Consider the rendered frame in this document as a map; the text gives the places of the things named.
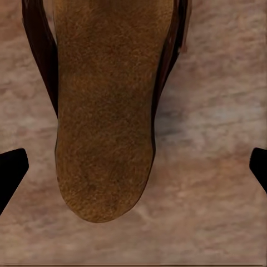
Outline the sandal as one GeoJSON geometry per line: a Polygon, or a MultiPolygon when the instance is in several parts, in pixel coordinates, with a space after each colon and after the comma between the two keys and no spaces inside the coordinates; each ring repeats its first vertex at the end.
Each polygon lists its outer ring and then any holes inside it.
{"type": "Polygon", "coordinates": [[[155,115],[186,37],[192,0],[22,0],[23,24],[58,119],[67,206],[104,223],[140,199],[156,155],[155,115]]]}

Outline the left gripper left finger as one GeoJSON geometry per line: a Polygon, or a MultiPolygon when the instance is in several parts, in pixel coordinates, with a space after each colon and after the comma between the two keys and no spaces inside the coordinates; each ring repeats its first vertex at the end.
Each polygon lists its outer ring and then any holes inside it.
{"type": "Polygon", "coordinates": [[[23,148],[0,154],[0,215],[29,169],[23,148]]]}

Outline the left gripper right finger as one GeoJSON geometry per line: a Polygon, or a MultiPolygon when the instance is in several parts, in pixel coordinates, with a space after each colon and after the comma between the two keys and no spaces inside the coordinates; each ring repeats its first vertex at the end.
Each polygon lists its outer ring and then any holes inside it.
{"type": "Polygon", "coordinates": [[[267,192],[267,150],[254,148],[250,157],[249,168],[267,192]]]}

